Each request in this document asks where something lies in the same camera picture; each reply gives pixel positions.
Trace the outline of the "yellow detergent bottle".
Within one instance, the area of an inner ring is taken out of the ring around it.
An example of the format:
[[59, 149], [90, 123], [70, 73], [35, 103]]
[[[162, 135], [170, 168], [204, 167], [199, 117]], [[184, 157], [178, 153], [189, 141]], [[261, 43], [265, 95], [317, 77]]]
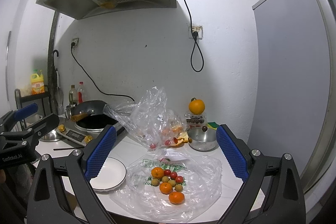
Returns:
[[41, 94], [45, 92], [45, 81], [42, 70], [34, 69], [33, 74], [30, 77], [31, 82], [31, 94]]

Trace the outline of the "left wall socket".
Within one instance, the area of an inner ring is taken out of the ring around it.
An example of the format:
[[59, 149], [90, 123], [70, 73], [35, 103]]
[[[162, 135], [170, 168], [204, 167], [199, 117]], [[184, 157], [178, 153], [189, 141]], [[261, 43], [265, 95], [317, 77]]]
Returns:
[[73, 38], [73, 39], [71, 40], [71, 48], [75, 48], [75, 47], [77, 47], [78, 44], [79, 44], [79, 38]]

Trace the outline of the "dark chopstick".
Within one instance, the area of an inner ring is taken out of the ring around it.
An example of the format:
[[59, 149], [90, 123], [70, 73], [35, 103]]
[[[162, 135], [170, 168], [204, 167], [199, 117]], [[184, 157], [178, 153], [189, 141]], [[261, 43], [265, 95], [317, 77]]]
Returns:
[[65, 147], [65, 148], [53, 148], [53, 151], [66, 151], [66, 150], [74, 150], [74, 149], [82, 149], [84, 147]]

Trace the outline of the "black folded umbrella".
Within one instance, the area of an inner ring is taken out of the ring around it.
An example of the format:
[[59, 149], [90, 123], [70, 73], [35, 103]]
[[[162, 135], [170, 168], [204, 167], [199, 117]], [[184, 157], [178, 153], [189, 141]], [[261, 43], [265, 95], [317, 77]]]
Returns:
[[59, 72], [55, 66], [55, 56], [59, 57], [58, 50], [53, 50], [53, 53], [52, 53], [52, 79], [53, 79], [54, 97], [55, 97], [54, 100], [55, 100], [55, 107], [56, 107], [57, 114], [63, 115], [64, 114], [64, 106], [63, 106], [64, 94], [60, 87]]

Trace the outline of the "grey refrigerator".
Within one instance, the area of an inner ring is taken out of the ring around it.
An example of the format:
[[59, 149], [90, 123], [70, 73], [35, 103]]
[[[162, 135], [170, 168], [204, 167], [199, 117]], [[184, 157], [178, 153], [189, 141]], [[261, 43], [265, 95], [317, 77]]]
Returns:
[[304, 190], [335, 147], [335, 0], [260, 0], [259, 73], [248, 145], [293, 156]]

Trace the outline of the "clear box of dates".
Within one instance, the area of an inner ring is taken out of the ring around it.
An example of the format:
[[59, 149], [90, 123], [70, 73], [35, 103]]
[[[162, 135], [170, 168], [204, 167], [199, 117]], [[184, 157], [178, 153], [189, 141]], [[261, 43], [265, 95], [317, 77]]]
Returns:
[[185, 120], [189, 128], [203, 127], [207, 125], [207, 118], [205, 114], [195, 115], [191, 113], [186, 113]]

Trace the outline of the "dark vertical pipe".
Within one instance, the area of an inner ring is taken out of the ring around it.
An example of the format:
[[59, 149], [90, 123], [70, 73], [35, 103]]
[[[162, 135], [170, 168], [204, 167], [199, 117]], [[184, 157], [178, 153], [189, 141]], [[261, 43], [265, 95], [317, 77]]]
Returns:
[[51, 24], [48, 55], [47, 55], [48, 91], [50, 93], [51, 112], [54, 114], [56, 114], [57, 112], [56, 112], [56, 107], [55, 107], [54, 86], [53, 86], [53, 79], [52, 79], [52, 53], [53, 53], [54, 46], [55, 46], [55, 37], [56, 37], [56, 30], [58, 26], [58, 20], [59, 20], [59, 12], [55, 11], [53, 19], [52, 19], [52, 24]]

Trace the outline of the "oil bottle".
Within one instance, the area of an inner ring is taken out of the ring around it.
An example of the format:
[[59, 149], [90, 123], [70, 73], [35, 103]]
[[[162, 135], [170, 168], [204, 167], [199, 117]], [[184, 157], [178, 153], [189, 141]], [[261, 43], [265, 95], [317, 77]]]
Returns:
[[68, 93], [68, 100], [69, 100], [70, 105], [78, 104], [78, 96], [77, 96], [77, 90], [75, 88], [75, 85], [71, 85], [71, 89]]

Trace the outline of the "black metal rack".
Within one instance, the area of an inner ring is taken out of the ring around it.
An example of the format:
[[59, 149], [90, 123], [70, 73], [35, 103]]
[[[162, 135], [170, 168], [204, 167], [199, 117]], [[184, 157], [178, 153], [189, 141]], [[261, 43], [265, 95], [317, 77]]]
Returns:
[[38, 121], [39, 117], [44, 118], [52, 113], [51, 95], [48, 87], [45, 87], [44, 93], [30, 94], [24, 96], [20, 89], [15, 89], [14, 98], [17, 109], [33, 109], [35, 112], [30, 112], [23, 120], [19, 121], [21, 129], [25, 129], [28, 125]]

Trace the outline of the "orange peel pile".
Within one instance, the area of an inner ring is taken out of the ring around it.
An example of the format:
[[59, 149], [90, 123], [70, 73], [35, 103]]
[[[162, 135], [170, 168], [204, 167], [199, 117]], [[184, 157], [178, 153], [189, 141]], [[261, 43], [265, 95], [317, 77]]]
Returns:
[[171, 147], [177, 147], [182, 143], [189, 142], [188, 133], [182, 125], [175, 125], [171, 128], [171, 130], [173, 132], [173, 138], [171, 139], [170, 143]]

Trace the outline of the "silver induction cooker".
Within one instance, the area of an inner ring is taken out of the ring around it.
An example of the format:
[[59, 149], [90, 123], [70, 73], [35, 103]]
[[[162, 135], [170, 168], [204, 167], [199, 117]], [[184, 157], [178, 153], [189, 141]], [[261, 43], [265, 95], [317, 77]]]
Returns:
[[108, 125], [115, 128], [117, 135], [125, 130], [118, 121], [103, 114], [85, 117], [78, 122], [60, 118], [60, 125], [55, 130], [58, 135], [85, 147], [92, 139], [96, 139]]

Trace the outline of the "large orange on box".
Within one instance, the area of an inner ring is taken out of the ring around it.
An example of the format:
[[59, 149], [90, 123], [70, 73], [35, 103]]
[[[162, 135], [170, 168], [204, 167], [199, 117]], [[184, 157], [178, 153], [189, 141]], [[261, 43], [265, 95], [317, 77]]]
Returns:
[[192, 98], [189, 103], [189, 111], [194, 115], [201, 115], [205, 108], [205, 103], [200, 99]]

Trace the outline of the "printed white plastic bag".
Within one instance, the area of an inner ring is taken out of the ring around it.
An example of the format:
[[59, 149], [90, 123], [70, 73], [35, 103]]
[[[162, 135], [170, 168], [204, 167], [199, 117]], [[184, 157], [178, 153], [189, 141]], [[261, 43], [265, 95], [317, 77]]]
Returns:
[[160, 151], [131, 163], [125, 182], [109, 197], [140, 219], [186, 223], [219, 199], [221, 178], [218, 159]]

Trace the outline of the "small steel pot with lid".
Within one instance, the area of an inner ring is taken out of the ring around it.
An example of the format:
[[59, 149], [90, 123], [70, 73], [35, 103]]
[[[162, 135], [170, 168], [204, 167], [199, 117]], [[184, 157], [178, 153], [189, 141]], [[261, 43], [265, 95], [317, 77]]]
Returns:
[[216, 131], [207, 126], [189, 129], [187, 134], [191, 139], [189, 146], [194, 150], [206, 152], [218, 146]]

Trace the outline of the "red cherry tomato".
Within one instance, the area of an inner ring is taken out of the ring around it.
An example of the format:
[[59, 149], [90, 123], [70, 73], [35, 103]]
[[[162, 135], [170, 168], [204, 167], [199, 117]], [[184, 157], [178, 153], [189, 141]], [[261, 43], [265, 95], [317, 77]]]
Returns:
[[177, 177], [177, 173], [176, 172], [171, 172], [170, 173], [170, 178], [175, 180], [175, 178]]
[[165, 176], [170, 176], [170, 174], [171, 174], [171, 170], [166, 169], [166, 170], [164, 171], [164, 174], [165, 174]]
[[184, 181], [184, 178], [183, 178], [182, 176], [177, 176], [177, 177], [175, 178], [175, 182], [176, 182], [177, 184], [182, 184], [183, 181]]

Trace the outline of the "white round plate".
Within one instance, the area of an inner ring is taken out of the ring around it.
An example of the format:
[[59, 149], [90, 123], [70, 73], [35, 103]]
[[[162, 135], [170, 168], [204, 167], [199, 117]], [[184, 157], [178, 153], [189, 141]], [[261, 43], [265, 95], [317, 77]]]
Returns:
[[125, 165], [120, 160], [108, 157], [98, 176], [90, 180], [90, 185], [95, 192], [109, 192], [121, 186], [125, 179]]

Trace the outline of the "yellow-green longan fruit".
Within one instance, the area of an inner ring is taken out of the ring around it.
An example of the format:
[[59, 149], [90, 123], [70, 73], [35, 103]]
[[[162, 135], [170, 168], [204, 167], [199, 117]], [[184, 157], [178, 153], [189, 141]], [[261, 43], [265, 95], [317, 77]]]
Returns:
[[168, 182], [169, 181], [169, 177], [168, 176], [163, 176], [163, 178], [161, 179], [162, 182]]
[[159, 186], [159, 184], [160, 184], [160, 180], [157, 179], [157, 178], [153, 178], [153, 179], [151, 180], [151, 184], [152, 184], [152, 186]]
[[183, 186], [181, 184], [176, 184], [176, 186], [174, 187], [174, 189], [177, 192], [182, 192], [183, 191]]
[[175, 186], [176, 186], [176, 181], [175, 181], [175, 180], [169, 180], [168, 183], [169, 183], [172, 187], [175, 187]]

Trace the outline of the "green yellow sponge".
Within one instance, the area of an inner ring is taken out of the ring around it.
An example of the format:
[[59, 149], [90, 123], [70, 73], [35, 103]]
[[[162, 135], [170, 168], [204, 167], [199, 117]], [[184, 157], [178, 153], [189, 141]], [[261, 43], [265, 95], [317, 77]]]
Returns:
[[215, 130], [219, 127], [219, 125], [216, 122], [208, 122], [207, 127]]

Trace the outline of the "steel wok lid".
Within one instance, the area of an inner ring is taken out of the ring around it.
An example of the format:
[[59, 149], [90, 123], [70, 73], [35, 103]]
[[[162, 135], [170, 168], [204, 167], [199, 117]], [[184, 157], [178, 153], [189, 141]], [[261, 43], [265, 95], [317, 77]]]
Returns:
[[52, 130], [39, 140], [43, 142], [55, 142], [64, 139], [64, 137], [56, 132], [56, 130]]

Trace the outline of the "clear crumpled plastic bag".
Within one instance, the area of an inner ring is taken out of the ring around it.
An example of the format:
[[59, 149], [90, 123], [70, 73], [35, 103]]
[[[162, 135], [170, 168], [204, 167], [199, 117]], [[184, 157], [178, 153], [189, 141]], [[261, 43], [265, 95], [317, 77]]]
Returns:
[[171, 147], [173, 126], [188, 129], [185, 118], [167, 107], [165, 89], [156, 86], [147, 90], [139, 102], [106, 104], [103, 112], [118, 121], [131, 138], [148, 150]]

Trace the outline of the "large front mandarin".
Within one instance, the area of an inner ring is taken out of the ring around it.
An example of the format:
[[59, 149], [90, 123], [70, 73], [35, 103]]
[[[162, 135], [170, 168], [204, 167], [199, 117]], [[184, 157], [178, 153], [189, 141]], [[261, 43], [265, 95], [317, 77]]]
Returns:
[[185, 201], [185, 195], [182, 192], [173, 191], [169, 194], [169, 201], [174, 205], [181, 204]]

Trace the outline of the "red label bottle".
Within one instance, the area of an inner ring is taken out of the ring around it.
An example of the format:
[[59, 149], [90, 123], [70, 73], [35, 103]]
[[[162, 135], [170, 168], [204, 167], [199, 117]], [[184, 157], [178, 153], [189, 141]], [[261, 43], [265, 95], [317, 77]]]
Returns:
[[79, 87], [77, 89], [77, 96], [79, 103], [83, 103], [88, 100], [87, 91], [82, 81], [79, 82]]

